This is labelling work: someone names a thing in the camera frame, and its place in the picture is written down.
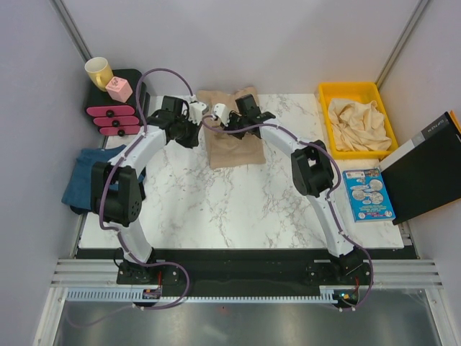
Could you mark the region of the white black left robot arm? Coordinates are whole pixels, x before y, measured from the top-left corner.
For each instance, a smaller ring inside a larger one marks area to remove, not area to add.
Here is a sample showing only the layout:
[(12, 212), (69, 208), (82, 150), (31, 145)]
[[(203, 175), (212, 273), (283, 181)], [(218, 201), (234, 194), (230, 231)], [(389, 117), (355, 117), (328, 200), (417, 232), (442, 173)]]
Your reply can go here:
[(91, 170), (91, 211), (99, 216), (99, 226), (115, 232), (124, 257), (135, 263), (133, 275), (142, 283), (152, 283), (158, 266), (150, 261), (153, 247), (147, 241), (139, 215), (142, 189), (139, 177), (148, 162), (169, 142), (185, 148), (198, 146), (204, 102), (194, 97), (188, 102), (163, 97), (161, 108), (143, 120), (134, 139), (107, 162), (98, 161)]

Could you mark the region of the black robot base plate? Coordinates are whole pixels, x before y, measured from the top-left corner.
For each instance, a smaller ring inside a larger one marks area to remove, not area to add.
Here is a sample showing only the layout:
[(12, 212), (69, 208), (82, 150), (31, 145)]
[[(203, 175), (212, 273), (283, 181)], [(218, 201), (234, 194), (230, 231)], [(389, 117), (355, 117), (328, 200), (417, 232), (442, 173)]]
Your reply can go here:
[(157, 249), (149, 267), (123, 260), (119, 285), (160, 285), (171, 296), (317, 296), (322, 286), (366, 288), (372, 271), (354, 250), (340, 259), (321, 249)]

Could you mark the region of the tan beige t shirt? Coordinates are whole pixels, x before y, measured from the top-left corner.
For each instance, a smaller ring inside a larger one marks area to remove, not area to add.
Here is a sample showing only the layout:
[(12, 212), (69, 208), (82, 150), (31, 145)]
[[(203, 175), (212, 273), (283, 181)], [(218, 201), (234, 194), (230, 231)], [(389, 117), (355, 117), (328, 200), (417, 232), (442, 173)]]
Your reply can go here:
[[(258, 92), (253, 86), (238, 90), (234, 94), (226, 94), (217, 90), (199, 90), (197, 98), (207, 104), (210, 110), (216, 104), (222, 103), (231, 110), (237, 111), (236, 99), (247, 94), (251, 94), (256, 104), (259, 105)], [(208, 128), (203, 128), (203, 130), (211, 169), (266, 163), (262, 140), (256, 136), (246, 134), (242, 139), (237, 139), (234, 136), (217, 133)]]

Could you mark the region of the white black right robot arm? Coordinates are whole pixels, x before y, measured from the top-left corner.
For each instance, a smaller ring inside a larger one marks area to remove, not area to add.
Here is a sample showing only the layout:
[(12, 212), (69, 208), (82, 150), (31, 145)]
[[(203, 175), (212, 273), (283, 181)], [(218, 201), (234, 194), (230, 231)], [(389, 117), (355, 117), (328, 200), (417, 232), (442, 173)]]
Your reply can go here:
[(262, 112), (254, 97), (247, 94), (236, 100), (238, 110), (215, 105), (212, 114), (221, 121), (223, 130), (236, 138), (251, 134), (277, 147), (290, 158), (295, 189), (309, 200), (326, 238), (331, 278), (337, 283), (348, 283), (356, 275), (354, 263), (347, 256), (354, 245), (345, 238), (345, 224), (336, 207), (333, 191), (341, 178), (339, 167), (327, 153), (323, 141), (308, 141), (286, 129), (276, 116)]

